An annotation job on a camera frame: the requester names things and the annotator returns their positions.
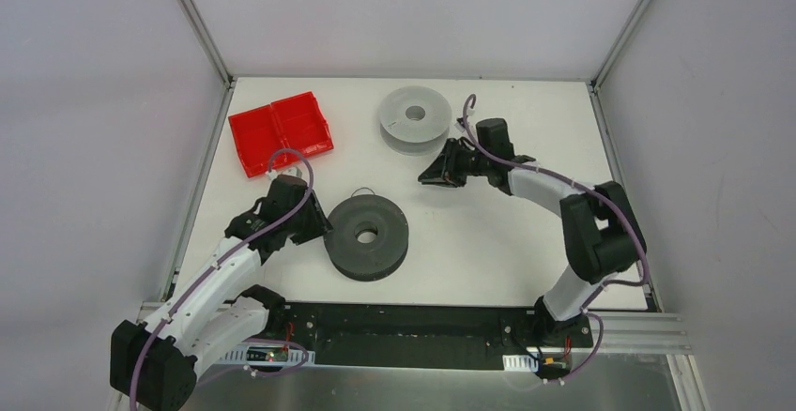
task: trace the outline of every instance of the white table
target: white table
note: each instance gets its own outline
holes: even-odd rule
[[[229,108],[237,114],[277,99],[313,91],[329,122],[335,148],[310,159],[315,192],[329,214],[352,191],[367,186],[406,214],[409,251],[403,265],[378,282],[355,282],[331,264],[318,238],[288,241],[261,269],[261,283],[288,300],[529,306],[566,267],[560,219],[490,187],[485,178],[447,190],[421,186],[417,176],[436,155],[408,157],[381,140],[375,110],[393,90],[431,87],[448,99],[454,116],[478,95],[471,122],[500,116],[509,123],[517,154],[576,179],[611,179],[586,86],[581,83],[240,78]],[[452,129],[452,135],[459,134]],[[183,287],[212,253],[237,214],[268,193],[267,176],[248,179],[224,125],[190,242],[177,280]],[[621,275],[638,280],[631,268]],[[641,289],[615,286],[593,305],[645,309]]]

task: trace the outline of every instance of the white spool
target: white spool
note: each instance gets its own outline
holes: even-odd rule
[[[384,142],[410,156],[436,154],[448,138],[452,117],[445,97],[417,85],[395,90],[378,107]]]

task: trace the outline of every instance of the red plastic container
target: red plastic container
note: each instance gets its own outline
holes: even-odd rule
[[[264,174],[271,155],[280,148],[293,148],[308,158],[334,148],[329,125],[312,92],[231,115],[229,127],[249,178]],[[297,160],[284,154],[274,160],[273,166],[279,169]]]

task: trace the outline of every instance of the gray spool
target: gray spool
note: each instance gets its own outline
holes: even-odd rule
[[[374,282],[404,262],[409,224],[390,200],[378,195],[351,197],[331,211],[329,222],[334,229],[324,235],[324,245],[331,262],[346,277]],[[365,234],[371,239],[364,239]]]
[[[384,142],[398,153],[436,153],[451,127],[451,105],[436,90],[411,85],[387,95],[378,107]]]

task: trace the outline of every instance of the white wall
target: white wall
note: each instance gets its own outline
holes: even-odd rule
[[[590,79],[637,0],[194,0],[235,74]]]
[[[713,409],[796,403],[796,0],[656,0],[602,104]]]
[[[0,409],[103,409],[222,87],[175,0],[0,0]]]

